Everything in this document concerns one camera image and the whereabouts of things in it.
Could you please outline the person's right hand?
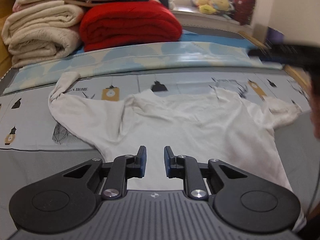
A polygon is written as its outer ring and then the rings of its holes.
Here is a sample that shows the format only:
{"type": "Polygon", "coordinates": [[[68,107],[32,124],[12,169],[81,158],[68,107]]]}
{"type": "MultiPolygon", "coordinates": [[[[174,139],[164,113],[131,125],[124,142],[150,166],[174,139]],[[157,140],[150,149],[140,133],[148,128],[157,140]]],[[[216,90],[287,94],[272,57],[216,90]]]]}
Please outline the person's right hand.
{"type": "Polygon", "coordinates": [[[313,124],[313,134],[319,139],[320,138],[320,107],[319,107],[319,95],[315,94],[313,87],[310,88],[310,98],[309,98],[310,108],[311,108],[311,122],[313,124]]]}

